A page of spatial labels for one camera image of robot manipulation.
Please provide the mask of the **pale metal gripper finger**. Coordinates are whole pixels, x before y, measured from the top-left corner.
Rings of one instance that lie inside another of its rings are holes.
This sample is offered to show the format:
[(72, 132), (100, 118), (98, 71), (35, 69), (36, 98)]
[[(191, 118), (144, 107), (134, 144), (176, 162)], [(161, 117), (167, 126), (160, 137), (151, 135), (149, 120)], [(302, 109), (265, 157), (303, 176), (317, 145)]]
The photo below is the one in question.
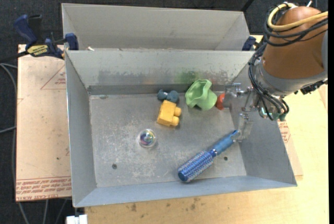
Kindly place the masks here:
[(251, 133), (253, 126), (252, 114), (246, 111), (239, 111), (236, 117), (236, 129), (238, 131), (237, 141), (245, 140)]
[(245, 111), (247, 89), (242, 84), (231, 83), (225, 86), (224, 105), (231, 111)]

